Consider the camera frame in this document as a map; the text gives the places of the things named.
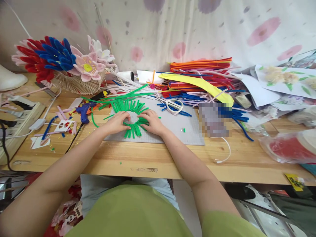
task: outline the scissor handle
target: scissor handle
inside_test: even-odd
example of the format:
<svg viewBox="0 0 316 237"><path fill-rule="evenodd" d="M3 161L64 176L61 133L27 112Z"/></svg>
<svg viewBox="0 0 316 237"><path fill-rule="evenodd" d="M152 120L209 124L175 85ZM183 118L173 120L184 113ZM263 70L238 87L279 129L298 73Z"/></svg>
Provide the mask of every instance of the scissor handle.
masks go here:
<svg viewBox="0 0 316 237"><path fill-rule="evenodd" d="M181 110L183 109L183 106L184 106L184 105L183 105L182 101L180 101L180 100L171 99L171 100L168 100L168 101L166 102L166 106L167 106L167 109L168 109L168 111L169 111L170 113L176 115L177 113L181 112Z"/></svg>

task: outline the person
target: person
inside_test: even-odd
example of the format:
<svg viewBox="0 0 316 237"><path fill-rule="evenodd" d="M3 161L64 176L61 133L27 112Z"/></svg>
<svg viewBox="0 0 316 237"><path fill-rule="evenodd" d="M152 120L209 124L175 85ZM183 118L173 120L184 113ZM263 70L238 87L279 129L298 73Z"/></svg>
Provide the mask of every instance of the person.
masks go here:
<svg viewBox="0 0 316 237"><path fill-rule="evenodd" d="M207 166L168 130L153 110L138 117L159 135L182 177L192 189L203 236L265 236L242 219L223 186ZM128 112L118 112L38 177L0 215L0 236L43 236L64 193L83 172L103 139L129 129ZM81 175L84 219L66 237L192 236L166 179L135 178L112 188L106 176Z"/></svg>

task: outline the woven basket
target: woven basket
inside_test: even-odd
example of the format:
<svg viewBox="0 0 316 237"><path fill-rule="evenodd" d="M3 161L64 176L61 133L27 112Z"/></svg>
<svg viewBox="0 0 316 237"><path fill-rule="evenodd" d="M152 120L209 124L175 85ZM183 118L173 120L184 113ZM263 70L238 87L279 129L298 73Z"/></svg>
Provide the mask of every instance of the woven basket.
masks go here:
<svg viewBox="0 0 316 237"><path fill-rule="evenodd" d="M100 90L100 85L105 78L105 72L100 73L101 79L99 81L88 81L83 82L80 76L67 76L61 71L56 71L54 73L55 77L52 82L57 84L62 89L70 91L75 94L95 94Z"/></svg>

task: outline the green shirt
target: green shirt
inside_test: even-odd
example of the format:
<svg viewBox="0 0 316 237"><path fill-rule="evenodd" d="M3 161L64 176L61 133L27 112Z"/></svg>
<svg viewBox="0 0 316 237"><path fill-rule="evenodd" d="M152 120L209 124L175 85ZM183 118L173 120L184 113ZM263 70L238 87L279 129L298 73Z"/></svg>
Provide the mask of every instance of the green shirt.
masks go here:
<svg viewBox="0 0 316 237"><path fill-rule="evenodd" d="M203 237L265 236L236 215L213 211L202 224ZM107 190L66 237L192 236L181 214L152 187L128 182Z"/></svg>

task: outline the plastic container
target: plastic container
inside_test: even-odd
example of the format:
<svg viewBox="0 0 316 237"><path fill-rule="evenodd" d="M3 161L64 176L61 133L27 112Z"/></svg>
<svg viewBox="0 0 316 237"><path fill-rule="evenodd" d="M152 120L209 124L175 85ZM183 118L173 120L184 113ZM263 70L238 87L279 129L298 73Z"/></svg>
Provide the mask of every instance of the plastic container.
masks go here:
<svg viewBox="0 0 316 237"><path fill-rule="evenodd" d="M270 157L280 163L316 163L316 129L296 133L279 133L259 139Z"/></svg>
<svg viewBox="0 0 316 237"><path fill-rule="evenodd" d="M316 106L311 106L288 117L293 123L305 123L316 120Z"/></svg>

